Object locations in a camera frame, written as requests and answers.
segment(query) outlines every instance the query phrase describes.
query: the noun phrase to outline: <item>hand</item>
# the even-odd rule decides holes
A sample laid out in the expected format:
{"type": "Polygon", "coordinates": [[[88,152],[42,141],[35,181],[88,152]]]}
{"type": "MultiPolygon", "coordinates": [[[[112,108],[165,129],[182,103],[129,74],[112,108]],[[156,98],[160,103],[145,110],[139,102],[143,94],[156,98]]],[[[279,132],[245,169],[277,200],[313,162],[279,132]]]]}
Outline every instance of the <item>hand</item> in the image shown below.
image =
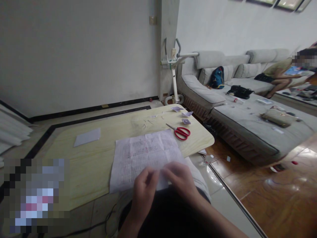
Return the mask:
{"type": "Polygon", "coordinates": [[[144,222],[152,206],[156,185],[159,181],[159,171],[146,167],[135,179],[130,216],[138,223],[144,222]]]}
{"type": "Polygon", "coordinates": [[[189,204],[194,205],[201,198],[187,165],[174,161],[166,164],[162,169],[162,173],[172,182],[178,194],[189,204]]]}

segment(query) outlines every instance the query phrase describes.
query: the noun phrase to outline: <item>red scissors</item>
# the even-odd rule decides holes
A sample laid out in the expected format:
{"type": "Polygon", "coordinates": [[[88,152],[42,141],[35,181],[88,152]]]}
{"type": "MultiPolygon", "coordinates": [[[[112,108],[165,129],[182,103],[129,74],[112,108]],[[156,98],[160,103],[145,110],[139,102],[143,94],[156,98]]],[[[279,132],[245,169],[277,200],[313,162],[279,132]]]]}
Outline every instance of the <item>red scissors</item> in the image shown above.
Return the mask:
{"type": "Polygon", "coordinates": [[[186,128],[184,128],[184,127],[177,127],[177,128],[175,128],[175,127],[172,127],[171,125],[169,125],[169,124],[167,124],[167,123],[166,123],[166,125],[168,125],[170,128],[172,128],[172,129],[174,130],[175,136],[176,136],[178,139],[180,139],[180,140],[187,140],[187,138],[191,135],[191,131],[188,130],[188,129],[186,129],[186,128]]]}

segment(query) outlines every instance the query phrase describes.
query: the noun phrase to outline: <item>gray sofa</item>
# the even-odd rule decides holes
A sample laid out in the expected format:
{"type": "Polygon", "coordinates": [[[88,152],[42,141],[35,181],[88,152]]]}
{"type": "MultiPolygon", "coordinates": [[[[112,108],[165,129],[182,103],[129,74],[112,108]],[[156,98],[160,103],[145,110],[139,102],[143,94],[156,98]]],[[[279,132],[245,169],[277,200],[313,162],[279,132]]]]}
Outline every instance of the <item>gray sofa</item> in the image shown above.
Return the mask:
{"type": "MultiPolygon", "coordinates": [[[[317,118],[275,102],[274,105],[293,112],[304,120],[294,122],[287,128],[279,128],[276,124],[260,120],[259,114],[272,106],[255,102],[256,99],[263,99],[262,96],[251,94],[241,105],[234,103],[226,92],[231,85],[241,85],[258,94],[269,91],[272,85],[254,80],[255,75],[271,66],[274,61],[283,60],[287,56],[283,49],[248,51],[244,56],[227,57],[222,52],[200,52],[196,59],[187,59],[184,65],[178,67],[177,87],[184,95],[185,106],[201,120],[211,124],[219,132],[219,136],[240,155],[255,165],[268,165],[282,159],[317,132],[317,124],[314,123],[317,118]],[[208,75],[221,65],[225,70],[225,87],[220,90],[208,89],[204,86],[208,75]],[[273,130],[274,127],[283,134],[273,130]]],[[[302,77],[292,84],[303,82],[306,78],[307,76],[302,77]]]]}

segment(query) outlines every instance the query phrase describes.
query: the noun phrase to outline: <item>light switch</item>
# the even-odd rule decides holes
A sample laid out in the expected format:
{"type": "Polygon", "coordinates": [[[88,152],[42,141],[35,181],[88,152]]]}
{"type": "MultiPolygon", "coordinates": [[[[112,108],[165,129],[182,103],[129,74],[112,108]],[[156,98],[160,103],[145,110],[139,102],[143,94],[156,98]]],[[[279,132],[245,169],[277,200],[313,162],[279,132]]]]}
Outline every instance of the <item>light switch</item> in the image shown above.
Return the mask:
{"type": "Polygon", "coordinates": [[[155,16],[149,16],[150,19],[150,25],[157,25],[158,24],[158,18],[155,16]]]}

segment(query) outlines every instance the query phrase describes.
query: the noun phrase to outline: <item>backpack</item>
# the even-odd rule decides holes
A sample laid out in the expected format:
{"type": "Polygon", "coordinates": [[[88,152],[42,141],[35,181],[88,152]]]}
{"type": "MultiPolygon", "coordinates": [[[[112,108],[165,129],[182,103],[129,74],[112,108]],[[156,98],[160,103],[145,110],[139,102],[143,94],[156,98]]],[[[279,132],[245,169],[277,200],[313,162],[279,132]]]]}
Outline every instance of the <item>backpack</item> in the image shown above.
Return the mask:
{"type": "Polygon", "coordinates": [[[224,68],[222,66],[219,66],[212,72],[208,84],[215,89],[222,89],[225,86],[224,68]]]}
{"type": "Polygon", "coordinates": [[[242,99],[249,99],[250,94],[254,93],[251,89],[246,89],[244,87],[241,87],[240,85],[232,85],[231,89],[226,93],[230,94],[233,93],[235,97],[242,98],[242,99]]]}

